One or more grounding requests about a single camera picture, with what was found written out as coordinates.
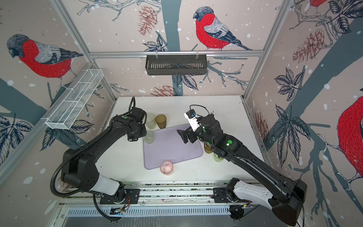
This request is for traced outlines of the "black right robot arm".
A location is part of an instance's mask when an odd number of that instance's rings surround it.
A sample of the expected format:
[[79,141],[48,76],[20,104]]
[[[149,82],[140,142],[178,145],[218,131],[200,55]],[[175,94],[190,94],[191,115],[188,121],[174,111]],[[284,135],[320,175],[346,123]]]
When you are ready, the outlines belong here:
[[209,144],[214,154],[239,166],[262,184],[248,185],[237,178],[231,179],[226,187],[229,201],[255,202],[272,210],[285,224],[296,226],[306,198],[307,184],[304,181],[292,180],[271,168],[237,138],[224,133],[212,113],[200,116],[190,110],[184,116],[190,126],[177,131],[184,143],[199,140]]

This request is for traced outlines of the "clear green glass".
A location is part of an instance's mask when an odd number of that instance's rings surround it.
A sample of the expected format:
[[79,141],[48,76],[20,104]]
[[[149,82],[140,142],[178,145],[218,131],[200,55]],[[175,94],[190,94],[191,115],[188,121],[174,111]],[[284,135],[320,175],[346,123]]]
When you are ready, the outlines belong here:
[[224,158],[222,158],[222,157],[218,156],[216,153],[214,153],[214,160],[216,162],[222,162],[224,160]]

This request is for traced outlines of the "pink clear glass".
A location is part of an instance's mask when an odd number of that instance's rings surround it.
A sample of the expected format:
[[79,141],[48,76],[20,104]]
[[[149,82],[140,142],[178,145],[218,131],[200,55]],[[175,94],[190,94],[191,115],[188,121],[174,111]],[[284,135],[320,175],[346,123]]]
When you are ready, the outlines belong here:
[[172,174],[173,172],[173,169],[174,169],[174,165],[171,161],[164,161],[161,166],[160,166],[160,171],[166,175],[166,176],[169,176]]

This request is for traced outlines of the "pale green frosted tall glass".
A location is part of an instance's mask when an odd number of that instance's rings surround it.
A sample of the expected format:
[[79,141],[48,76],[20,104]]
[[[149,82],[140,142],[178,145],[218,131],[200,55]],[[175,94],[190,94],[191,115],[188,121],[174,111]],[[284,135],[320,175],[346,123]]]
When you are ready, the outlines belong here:
[[146,126],[150,130],[154,130],[156,125],[155,115],[153,113],[147,113]]

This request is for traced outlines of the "black wall basket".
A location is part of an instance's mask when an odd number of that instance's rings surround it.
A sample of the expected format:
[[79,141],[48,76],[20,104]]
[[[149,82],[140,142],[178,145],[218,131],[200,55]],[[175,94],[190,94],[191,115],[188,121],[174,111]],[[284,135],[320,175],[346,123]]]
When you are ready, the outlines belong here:
[[149,55],[145,65],[149,76],[205,75],[207,68],[207,57],[204,54]]

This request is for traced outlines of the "aluminium mounting rail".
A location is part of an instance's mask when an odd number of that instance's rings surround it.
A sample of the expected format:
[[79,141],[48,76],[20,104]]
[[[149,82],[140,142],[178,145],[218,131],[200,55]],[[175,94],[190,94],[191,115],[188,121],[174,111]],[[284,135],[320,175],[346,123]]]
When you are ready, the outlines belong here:
[[257,183],[233,178],[230,182],[126,182],[124,189],[140,189],[136,205],[215,203],[213,188],[226,188],[236,195],[237,202],[274,206],[288,202],[293,190],[286,183],[272,185],[271,189]]

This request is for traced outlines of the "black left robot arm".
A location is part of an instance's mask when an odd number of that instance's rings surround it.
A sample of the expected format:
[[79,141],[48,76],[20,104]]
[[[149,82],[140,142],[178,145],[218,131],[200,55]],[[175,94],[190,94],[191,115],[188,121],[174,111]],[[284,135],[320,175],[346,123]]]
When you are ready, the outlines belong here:
[[128,141],[138,141],[146,136],[145,111],[136,109],[123,115],[114,116],[106,128],[91,142],[77,150],[69,149],[63,155],[61,180],[82,192],[105,194],[115,202],[123,202],[126,197],[122,182],[107,178],[96,167],[100,157],[121,137]]

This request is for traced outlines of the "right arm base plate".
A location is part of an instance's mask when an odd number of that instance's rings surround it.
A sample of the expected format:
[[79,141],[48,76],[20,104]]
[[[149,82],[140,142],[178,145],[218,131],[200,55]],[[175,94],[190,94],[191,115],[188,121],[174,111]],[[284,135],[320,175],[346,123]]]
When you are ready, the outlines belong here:
[[237,202],[239,200],[233,191],[226,188],[213,188],[213,195],[211,198],[215,203],[229,203]]

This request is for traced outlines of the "brown textured short glass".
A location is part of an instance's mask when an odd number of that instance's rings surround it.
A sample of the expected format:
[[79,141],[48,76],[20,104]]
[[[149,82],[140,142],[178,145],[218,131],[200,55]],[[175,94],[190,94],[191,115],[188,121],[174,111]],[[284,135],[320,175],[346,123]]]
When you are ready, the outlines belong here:
[[208,143],[204,143],[204,151],[207,154],[211,154],[213,152],[212,149],[211,149],[211,146]]

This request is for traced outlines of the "pale green textured glass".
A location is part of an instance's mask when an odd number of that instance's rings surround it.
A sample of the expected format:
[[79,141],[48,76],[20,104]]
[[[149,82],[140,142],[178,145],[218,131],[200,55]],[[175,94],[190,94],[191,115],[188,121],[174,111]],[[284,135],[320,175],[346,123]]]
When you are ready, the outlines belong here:
[[154,134],[152,131],[147,131],[146,136],[143,137],[143,141],[146,144],[152,144],[154,142]]

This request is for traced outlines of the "lilac plastic tray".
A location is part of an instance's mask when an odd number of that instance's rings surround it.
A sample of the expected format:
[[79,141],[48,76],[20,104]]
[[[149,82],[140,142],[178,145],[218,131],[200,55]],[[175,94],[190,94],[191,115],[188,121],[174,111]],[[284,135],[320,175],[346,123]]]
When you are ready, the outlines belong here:
[[185,144],[177,132],[177,130],[184,131],[189,126],[189,124],[182,124],[152,131],[152,143],[143,141],[145,169],[159,168],[165,161],[175,164],[201,157],[204,150],[200,142]]

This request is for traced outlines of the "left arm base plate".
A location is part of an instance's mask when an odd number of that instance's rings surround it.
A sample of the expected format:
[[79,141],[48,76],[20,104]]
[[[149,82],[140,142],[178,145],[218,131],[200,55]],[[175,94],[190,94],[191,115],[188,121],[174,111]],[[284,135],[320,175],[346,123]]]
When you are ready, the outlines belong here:
[[102,194],[100,204],[118,205],[118,204],[137,204],[140,196],[140,189],[123,189],[119,190],[116,195]]

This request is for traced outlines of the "brown textured tall glass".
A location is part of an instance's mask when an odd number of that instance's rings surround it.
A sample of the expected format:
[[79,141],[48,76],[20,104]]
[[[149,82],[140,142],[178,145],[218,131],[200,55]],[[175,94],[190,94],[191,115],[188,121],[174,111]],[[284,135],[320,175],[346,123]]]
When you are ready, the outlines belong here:
[[167,121],[167,119],[166,119],[166,116],[165,116],[165,115],[163,115],[163,114],[159,114],[159,115],[155,118],[155,120],[156,120],[156,123],[157,123],[157,125],[158,125],[158,127],[159,127],[160,129],[164,129],[164,128],[166,128],[166,121]]

